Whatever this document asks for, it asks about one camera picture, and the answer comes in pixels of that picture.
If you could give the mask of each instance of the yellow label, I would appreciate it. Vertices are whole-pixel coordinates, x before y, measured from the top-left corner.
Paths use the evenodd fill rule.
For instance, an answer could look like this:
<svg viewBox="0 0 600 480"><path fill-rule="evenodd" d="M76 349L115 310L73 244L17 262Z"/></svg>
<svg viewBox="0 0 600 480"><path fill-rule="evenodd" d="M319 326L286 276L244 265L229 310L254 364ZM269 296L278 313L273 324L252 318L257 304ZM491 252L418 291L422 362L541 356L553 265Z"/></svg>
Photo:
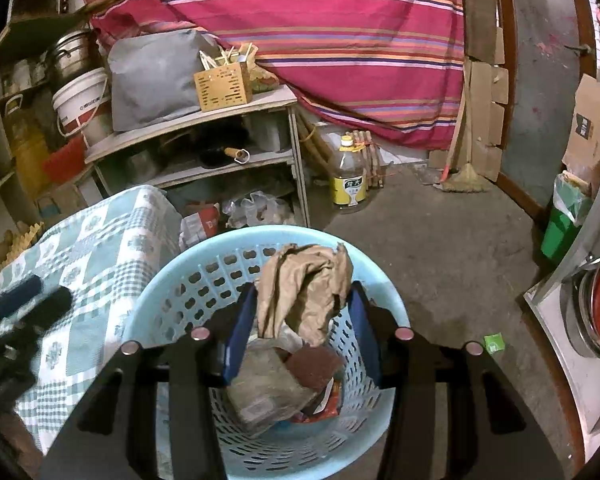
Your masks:
<svg viewBox="0 0 600 480"><path fill-rule="evenodd" d="M337 205L358 205L366 198L365 175L331 179L331 198Z"/></svg>
<svg viewBox="0 0 600 480"><path fill-rule="evenodd" d="M353 146L340 146L341 152L360 152L366 144L364 142L360 142L360 144L354 144Z"/></svg>

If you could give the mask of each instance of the red plastic container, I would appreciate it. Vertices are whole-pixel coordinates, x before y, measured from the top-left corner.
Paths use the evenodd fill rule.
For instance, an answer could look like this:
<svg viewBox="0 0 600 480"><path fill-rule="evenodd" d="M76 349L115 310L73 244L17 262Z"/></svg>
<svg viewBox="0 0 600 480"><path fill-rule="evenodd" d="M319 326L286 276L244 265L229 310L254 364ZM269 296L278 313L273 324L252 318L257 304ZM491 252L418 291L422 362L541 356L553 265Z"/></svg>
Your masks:
<svg viewBox="0 0 600 480"><path fill-rule="evenodd" d="M76 135L66 146L52 153L42 163L46 176L55 184L64 184L84 170L84 152L87 145L82 135Z"/></svg>

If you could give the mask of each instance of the laundry basket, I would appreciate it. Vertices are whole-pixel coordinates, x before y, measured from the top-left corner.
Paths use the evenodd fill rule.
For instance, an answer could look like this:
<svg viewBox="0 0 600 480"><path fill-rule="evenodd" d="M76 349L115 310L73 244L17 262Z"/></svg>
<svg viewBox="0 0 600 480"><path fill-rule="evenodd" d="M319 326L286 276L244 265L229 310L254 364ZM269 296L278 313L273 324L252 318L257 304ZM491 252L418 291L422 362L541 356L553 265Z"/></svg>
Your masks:
<svg viewBox="0 0 600 480"><path fill-rule="evenodd" d="M186 328L205 323L219 308L238 299L264 262L288 243L336 248L339 238L295 226L260 226L222 234L190 248L165 266L138 298L124 339L144 347L175 341ZM409 321L400 295L384 272L359 249L344 242L370 299L393 314L399 326ZM313 424L279 424L258 437L241 430L222 390L211 404L227 476L251 478L325 478L369 449L389 425L394 390L379 390L366 376L348 309L333 320L329 344L346 360L340 415Z"/></svg>

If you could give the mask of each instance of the striped blanket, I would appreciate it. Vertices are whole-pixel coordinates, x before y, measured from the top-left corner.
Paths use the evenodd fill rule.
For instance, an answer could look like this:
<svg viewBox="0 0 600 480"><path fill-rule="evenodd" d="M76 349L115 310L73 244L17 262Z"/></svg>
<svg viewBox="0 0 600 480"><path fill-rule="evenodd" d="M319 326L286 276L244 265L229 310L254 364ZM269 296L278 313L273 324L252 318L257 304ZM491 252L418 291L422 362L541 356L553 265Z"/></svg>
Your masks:
<svg viewBox="0 0 600 480"><path fill-rule="evenodd" d="M304 106L403 146L447 148L458 114L462 0L125 0L92 25L105 46L192 25L253 41Z"/></svg>

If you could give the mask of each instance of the white bucket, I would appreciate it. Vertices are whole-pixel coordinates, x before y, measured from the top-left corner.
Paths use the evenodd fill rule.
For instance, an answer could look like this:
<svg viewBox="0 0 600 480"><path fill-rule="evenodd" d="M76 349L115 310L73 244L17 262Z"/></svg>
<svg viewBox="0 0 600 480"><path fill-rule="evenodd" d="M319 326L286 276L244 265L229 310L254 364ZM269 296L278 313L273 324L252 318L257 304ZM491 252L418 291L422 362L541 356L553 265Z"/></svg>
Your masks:
<svg viewBox="0 0 600 480"><path fill-rule="evenodd" d="M67 83L54 94L58 131L63 136L70 137L81 131L87 145L93 146L113 133L111 90L107 83L106 71L97 68Z"/></svg>

